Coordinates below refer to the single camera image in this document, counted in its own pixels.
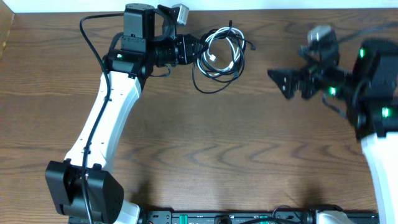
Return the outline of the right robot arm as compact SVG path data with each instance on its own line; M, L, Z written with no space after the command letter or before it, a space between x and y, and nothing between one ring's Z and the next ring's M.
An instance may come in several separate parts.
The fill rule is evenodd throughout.
M300 91L303 99L323 91L343 100L346 110L334 106L354 127L367 160L380 223L397 223L397 43L366 39L358 50L352 71L338 66L338 44L329 57L306 57L298 70L269 69L270 79L286 99Z

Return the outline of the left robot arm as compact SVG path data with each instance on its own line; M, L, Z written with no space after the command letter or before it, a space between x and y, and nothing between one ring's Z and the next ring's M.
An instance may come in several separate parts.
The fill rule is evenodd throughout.
M124 199L113 177L114 159L127 117L154 67L191 64L207 49L204 41L177 32L188 12L183 4L132 3L121 13L124 30L98 57L102 74L88 119L64 160L50 161L45 170L57 213L73 223L143 220L140 207Z

